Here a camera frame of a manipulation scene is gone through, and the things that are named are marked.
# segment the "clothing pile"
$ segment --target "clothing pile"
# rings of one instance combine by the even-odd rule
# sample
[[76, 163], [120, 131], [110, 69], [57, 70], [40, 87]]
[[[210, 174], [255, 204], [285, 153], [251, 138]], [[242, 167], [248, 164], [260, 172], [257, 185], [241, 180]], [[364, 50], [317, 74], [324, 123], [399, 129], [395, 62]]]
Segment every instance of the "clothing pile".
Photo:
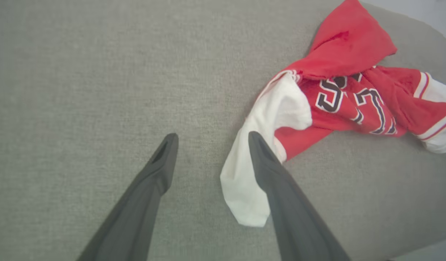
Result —
[[417, 69], [377, 66], [397, 48], [357, 0], [322, 23], [309, 54], [261, 91], [221, 172], [226, 203], [241, 225], [262, 227], [270, 214], [255, 180], [248, 133], [259, 132], [280, 162], [333, 131], [400, 137], [446, 153], [446, 85]]

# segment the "upholstery fabric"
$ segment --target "upholstery fabric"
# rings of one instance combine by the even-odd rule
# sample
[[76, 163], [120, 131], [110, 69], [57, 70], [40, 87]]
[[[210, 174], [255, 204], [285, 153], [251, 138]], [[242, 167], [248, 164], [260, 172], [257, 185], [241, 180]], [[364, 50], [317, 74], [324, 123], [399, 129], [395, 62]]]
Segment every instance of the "upholstery fabric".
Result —
[[[75, 260], [162, 138], [178, 161], [149, 261], [277, 261], [271, 219], [239, 225], [218, 178], [261, 88], [340, 0], [0, 0], [0, 261]], [[384, 66], [446, 84], [446, 39], [370, 5]], [[287, 162], [354, 260], [446, 238], [446, 154], [335, 132]]]

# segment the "jersey number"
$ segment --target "jersey number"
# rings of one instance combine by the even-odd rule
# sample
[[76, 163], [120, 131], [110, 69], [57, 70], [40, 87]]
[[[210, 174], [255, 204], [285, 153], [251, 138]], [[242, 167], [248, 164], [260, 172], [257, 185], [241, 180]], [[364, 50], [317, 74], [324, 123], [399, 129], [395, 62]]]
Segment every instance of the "jersey number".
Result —
[[[362, 74], [361, 73], [355, 74], [352, 76], [352, 78], [360, 82], [362, 79]], [[325, 92], [318, 93], [316, 106], [322, 109], [323, 111], [327, 111], [330, 113], [337, 113], [340, 109], [340, 106], [342, 104], [342, 99], [344, 96], [342, 89], [347, 87], [347, 77], [346, 76], [335, 77], [334, 81], [322, 80], [320, 81], [319, 86]], [[357, 101], [357, 106], [366, 104], [366, 96], [371, 97], [372, 105], [374, 105], [374, 107], [376, 108], [376, 112], [379, 115], [379, 120], [380, 120], [380, 127], [372, 131], [371, 133], [382, 134], [385, 130], [385, 115], [381, 104], [384, 103], [378, 91], [375, 89], [363, 89], [362, 91], [354, 95], [355, 95], [355, 100]], [[357, 109], [357, 116], [351, 120], [357, 124], [361, 124], [363, 119], [364, 119], [363, 113], [359, 109]], [[397, 132], [397, 129], [395, 128], [395, 120], [394, 119], [391, 120], [392, 124], [389, 130], [386, 132], [386, 134], [395, 134]]]

